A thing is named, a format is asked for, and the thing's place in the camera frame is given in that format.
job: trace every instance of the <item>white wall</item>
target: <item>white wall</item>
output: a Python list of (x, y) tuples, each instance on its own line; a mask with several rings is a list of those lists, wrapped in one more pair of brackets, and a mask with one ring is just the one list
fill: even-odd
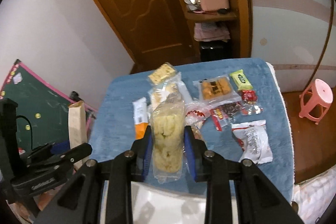
[(134, 64), (93, 0), (3, 0), (0, 82), (17, 58), (96, 108), (111, 80)]
[[(329, 10), (331, 0), (313, 0)], [(253, 7), (253, 38), (252, 57), (259, 57), (271, 64), (317, 64), (327, 36), (329, 22), (311, 15), (294, 12), (292, 10), (277, 9), (272, 7)], [(336, 35), (331, 36), (328, 46), (329, 58), (325, 58), (323, 65), (334, 65), (331, 60), (336, 54)], [(313, 73), (312, 69), (276, 70), (277, 79), (282, 92), (302, 90)], [(336, 84), (336, 71), (321, 73), (332, 75), (334, 79), (329, 81)]]

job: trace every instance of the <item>wooden floor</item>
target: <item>wooden floor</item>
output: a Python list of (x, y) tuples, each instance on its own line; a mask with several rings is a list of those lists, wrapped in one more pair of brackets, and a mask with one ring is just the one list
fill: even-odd
[(295, 182), (310, 179), (336, 164), (336, 103), (318, 125), (299, 118), (301, 92), (283, 93), (292, 127)]

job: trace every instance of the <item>cartoon sticker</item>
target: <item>cartoon sticker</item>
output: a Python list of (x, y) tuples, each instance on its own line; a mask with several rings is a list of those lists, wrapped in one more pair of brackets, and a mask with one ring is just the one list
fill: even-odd
[(19, 72), (17, 75), (13, 77), (14, 85), (20, 83), (22, 81), (22, 74)]

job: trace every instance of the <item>blue table cloth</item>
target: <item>blue table cloth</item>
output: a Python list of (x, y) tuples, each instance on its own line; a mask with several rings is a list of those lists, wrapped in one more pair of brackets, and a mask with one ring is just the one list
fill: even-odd
[[(268, 65), (258, 58), (243, 58), (188, 64), (177, 66), (176, 69), (181, 71), (182, 80), (191, 96), (195, 98), (198, 98), (198, 90), (193, 86), (193, 81), (244, 70), (264, 111), (252, 116), (238, 115), (236, 123), (266, 120), (273, 161), (258, 166), (290, 202), (294, 177), (291, 135), (284, 105)], [(93, 148), (92, 159), (110, 160), (130, 149), (135, 136), (132, 102), (141, 97), (146, 97), (147, 102), (150, 102), (147, 93), (151, 88), (147, 81), (150, 73), (148, 71), (121, 76), (111, 82), (89, 140)], [(231, 84), (237, 89), (232, 79)], [(219, 132), (215, 129), (212, 119), (208, 119), (201, 133), (208, 149), (228, 160), (238, 161), (241, 157), (242, 149), (232, 137), (231, 128), (225, 127), (225, 130)], [(159, 184), (150, 170), (146, 183), (172, 191), (202, 195), (206, 193), (205, 183), (193, 182), (185, 167), (180, 180), (164, 184)]]

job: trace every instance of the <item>yellow snack package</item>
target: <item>yellow snack package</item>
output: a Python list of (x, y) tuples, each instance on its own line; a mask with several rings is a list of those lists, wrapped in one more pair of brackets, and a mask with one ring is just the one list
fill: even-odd
[(230, 73), (230, 76), (236, 83), (238, 90), (251, 90), (253, 89), (253, 86), (251, 83), (248, 81), (246, 76), (244, 75), (244, 72), (242, 69), (237, 70), (233, 73)]
[(166, 79), (173, 77), (176, 73), (177, 70), (171, 64), (166, 62), (151, 73), (148, 78), (151, 84), (158, 85)]

